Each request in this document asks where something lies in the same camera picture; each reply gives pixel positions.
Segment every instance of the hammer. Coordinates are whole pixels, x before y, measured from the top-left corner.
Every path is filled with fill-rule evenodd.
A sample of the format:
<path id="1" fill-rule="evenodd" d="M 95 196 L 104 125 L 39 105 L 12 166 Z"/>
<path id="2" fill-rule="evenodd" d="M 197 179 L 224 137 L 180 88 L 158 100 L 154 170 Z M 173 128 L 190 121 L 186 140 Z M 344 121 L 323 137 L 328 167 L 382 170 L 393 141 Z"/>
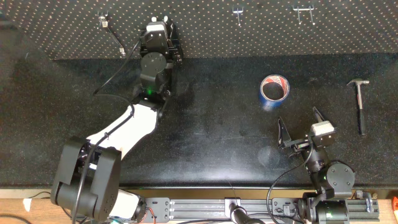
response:
<path id="1" fill-rule="evenodd" d="M 358 119 L 359 119 L 359 133 L 364 136 L 365 135 L 365 118 L 363 113 L 362 107 L 362 96 L 361 96 L 361 85 L 362 84 L 369 84 L 369 80 L 362 80 L 362 78 L 355 78 L 351 80 L 347 85 L 350 83 L 355 83 L 356 91 L 357 91 L 357 99 L 358 99 Z"/>

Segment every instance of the blue tape roll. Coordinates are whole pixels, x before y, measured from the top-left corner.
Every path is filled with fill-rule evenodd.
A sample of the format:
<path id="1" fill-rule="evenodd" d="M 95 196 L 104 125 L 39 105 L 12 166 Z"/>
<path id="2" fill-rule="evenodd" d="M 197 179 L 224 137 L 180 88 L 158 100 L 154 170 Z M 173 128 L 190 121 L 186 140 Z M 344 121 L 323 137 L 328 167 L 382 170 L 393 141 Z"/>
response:
<path id="1" fill-rule="evenodd" d="M 272 100 L 264 94 L 264 90 L 263 90 L 264 85 L 266 85 L 267 83 L 272 83 L 272 82 L 278 83 L 284 90 L 284 96 L 279 100 Z M 287 95 L 289 94 L 289 92 L 290 92 L 290 85 L 285 77 L 283 77 L 281 75 L 267 76 L 261 82 L 261 85 L 260 85 L 260 102 L 262 104 L 262 108 L 264 110 L 271 110 L 273 108 L 280 106 L 282 104 L 282 102 L 287 98 Z"/>

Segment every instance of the wooden floor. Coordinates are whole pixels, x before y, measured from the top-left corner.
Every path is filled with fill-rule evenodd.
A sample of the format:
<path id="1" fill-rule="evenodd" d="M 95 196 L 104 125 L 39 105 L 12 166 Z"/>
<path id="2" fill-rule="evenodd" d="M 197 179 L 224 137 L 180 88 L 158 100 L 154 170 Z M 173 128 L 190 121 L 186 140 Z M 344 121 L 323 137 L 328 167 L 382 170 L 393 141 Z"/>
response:
<path id="1" fill-rule="evenodd" d="M 201 191 L 201 194 L 193 194 L 193 192 L 196 192 L 197 190 L 186 190 L 185 194 L 181 194 L 183 191 L 180 190 L 180 193 L 170 193 L 168 190 L 148 190 L 148 191 L 143 191 L 140 190 L 137 193 L 141 195 L 145 195 L 146 197 L 164 197 L 165 194 L 167 194 L 170 198 L 193 198 L 192 195 L 200 195 L 199 198 L 224 198 L 224 197 L 229 197 L 228 195 L 226 196 L 225 194 L 221 194 L 217 190 L 209 190 L 203 193 L 203 190 Z M 32 224 L 36 223 L 65 223 L 69 224 L 70 219 L 65 215 L 65 213 L 62 211 L 62 209 L 59 206 L 53 205 L 49 199 L 32 199 L 29 207 L 29 212 L 26 210 L 24 206 L 24 199 L 16 199 L 15 194 L 16 193 L 14 190 L 10 190 L 8 193 L 9 197 L 14 197 L 12 199 L 4 199 L 4 197 L 7 197 L 7 190 L 0 190 L 0 215 L 16 215 L 18 217 L 25 218 L 26 220 L 30 221 Z M 258 198 L 261 199 L 263 197 L 260 197 L 260 195 L 265 195 L 267 191 L 266 190 L 252 190 L 247 193 L 247 190 L 237 190 L 236 195 L 237 197 L 245 198 L 245 199 L 254 199 Z M 22 195 L 23 197 L 28 197 L 28 195 L 32 196 L 32 192 L 24 192 L 21 193 L 19 192 L 18 195 Z M 299 195 L 302 195 L 301 191 L 289 191 L 289 193 L 286 193 L 286 191 L 283 190 L 276 190 L 273 192 L 273 197 L 299 197 Z M 40 197 L 48 197 L 48 195 L 43 194 Z M 395 216 L 392 212 L 392 202 L 391 200 L 379 200 L 379 208 L 380 208 L 380 222 L 382 224 L 397 224 Z M 7 224 L 20 224 L 22 223 L 19 220 L 13 220 L 10 218 L 0 218 L 0 223 L 7 223 Z"/>

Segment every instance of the black tabletop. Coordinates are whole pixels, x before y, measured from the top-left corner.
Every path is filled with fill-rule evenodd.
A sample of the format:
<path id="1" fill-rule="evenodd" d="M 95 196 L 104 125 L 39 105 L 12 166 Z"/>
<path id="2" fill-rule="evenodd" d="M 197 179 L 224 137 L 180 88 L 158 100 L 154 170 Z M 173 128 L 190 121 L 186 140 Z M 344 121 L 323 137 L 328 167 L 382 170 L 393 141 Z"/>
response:
<path id="1" fill-rule="evenodd" d="M 126 109 L 122 101 L 92 98 L 122 60 L 49 61 L 25 53 L 2 63 L 0 187 L 52 185 L 65 141 L 106 127 Z M 316 106 L 337 128 L 331 159 L 356 170 L 355 187 L 398 187 L 398 55 L 301 55 L 186 58 L 174 69 L 174 93 L 164 118 L 123 159 L 121 187 L 266 188 L 300 156 L 277 148 L 277 118 L 293 139 L 316 123 Z M 132 95 L 140 74 L 128 63 L 108 93 Z M 288 79 L 282 106 L 266 112 L 259 84 L 270 74 Z M 368 134 L 358 134 L 356 93 L 362 87 Z M 304 169 L 279 187 L 311 187 Z"/>

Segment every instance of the pegboard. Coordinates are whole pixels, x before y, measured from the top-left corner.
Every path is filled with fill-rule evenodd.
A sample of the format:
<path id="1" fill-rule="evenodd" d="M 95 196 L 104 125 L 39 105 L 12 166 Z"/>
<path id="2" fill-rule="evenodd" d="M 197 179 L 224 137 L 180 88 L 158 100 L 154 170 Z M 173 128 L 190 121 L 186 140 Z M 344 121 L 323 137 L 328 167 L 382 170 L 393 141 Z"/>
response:
<path id="1" fill-rule="evenodd" d="M 293 7 L 313 6 L 308 11 Z M 244 8 L 238 26 L 233 7 Z M 379 0 L 10 0 L 6 16 L 51 59 L 120 58 L 98 12 L 130 51 L 152 16 L 177 26 L 184 57 L 398 52 L 398 3 Z"/>

